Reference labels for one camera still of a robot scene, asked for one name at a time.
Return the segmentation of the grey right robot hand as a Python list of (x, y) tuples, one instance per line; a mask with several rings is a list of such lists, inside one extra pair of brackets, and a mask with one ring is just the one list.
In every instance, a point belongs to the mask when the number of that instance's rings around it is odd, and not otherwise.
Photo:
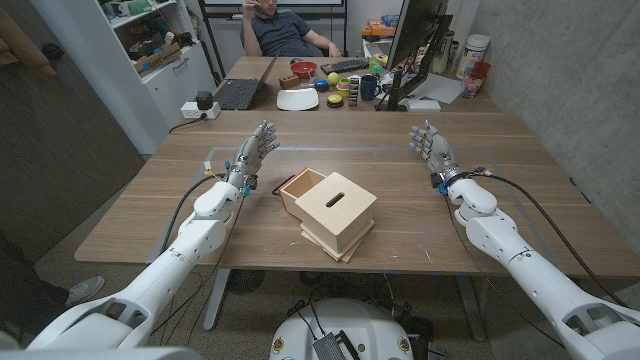
[(413, 126), (409, 137), (409, 147), (421, 155), (432, 172), (434, 188), (446, 190), (463, 176), (448, 141), (434, 125), (425, 121), (424, 128)]

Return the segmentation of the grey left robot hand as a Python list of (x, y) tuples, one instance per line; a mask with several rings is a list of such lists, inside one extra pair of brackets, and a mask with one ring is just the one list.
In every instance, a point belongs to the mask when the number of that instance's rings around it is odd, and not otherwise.
[(226, 175), (227, 183), (238, 189), (256, 189), (262, 160), (279, 146), (275, 132), (273, 123), (261, 122), (236, 152)]

